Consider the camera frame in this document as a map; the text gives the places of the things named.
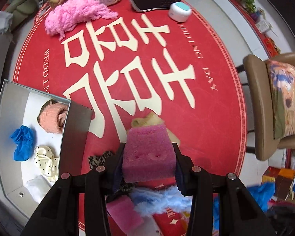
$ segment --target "pink sponge block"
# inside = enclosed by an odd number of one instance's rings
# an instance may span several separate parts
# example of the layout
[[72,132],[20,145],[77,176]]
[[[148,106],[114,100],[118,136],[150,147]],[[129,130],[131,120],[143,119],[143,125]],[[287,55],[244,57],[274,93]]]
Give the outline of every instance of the pink sponge block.
[[125,234],[143,223],[143,218],[134,210],[131,199],[126,195],[107,203],[106,209]]
[[122,173],[128,183],[175,175],[176,155],[165,125],[132,128],[124,148]]

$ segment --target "white small device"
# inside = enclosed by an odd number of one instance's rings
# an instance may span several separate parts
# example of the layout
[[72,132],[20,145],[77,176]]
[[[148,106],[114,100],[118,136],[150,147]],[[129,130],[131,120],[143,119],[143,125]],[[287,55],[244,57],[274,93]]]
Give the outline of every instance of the white small device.
[[191,8],[183,2],[175,2],[171,5],[168,16],[177,22],[186,22],[191,15]]

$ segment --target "polka dot fabric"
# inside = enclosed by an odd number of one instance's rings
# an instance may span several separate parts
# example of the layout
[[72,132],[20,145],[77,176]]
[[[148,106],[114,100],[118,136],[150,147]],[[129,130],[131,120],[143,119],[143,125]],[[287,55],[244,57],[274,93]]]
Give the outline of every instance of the polka dot fabric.
[[46,145],[36,146],[34,149],[34,163],[41,174],[46,176],[50,182],[58,179],[59,158],[55,158],[51,149]]

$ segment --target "floral cushion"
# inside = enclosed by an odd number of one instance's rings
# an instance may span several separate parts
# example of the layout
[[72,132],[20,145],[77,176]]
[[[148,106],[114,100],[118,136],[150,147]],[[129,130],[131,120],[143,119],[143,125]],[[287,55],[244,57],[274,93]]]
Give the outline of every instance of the floral cushion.
[[295,135],[295,67],[278,61],[267,63],[270,76],[274,139]]

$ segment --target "peach fabric roll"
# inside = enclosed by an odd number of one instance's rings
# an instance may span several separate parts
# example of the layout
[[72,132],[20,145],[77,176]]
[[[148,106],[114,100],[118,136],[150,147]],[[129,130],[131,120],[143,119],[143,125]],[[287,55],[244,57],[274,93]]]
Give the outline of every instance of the peach fabric roll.
[[52,103],[44,108],[39,116],[39,125],[47,133],[62,133],[68,112],[68,105]]

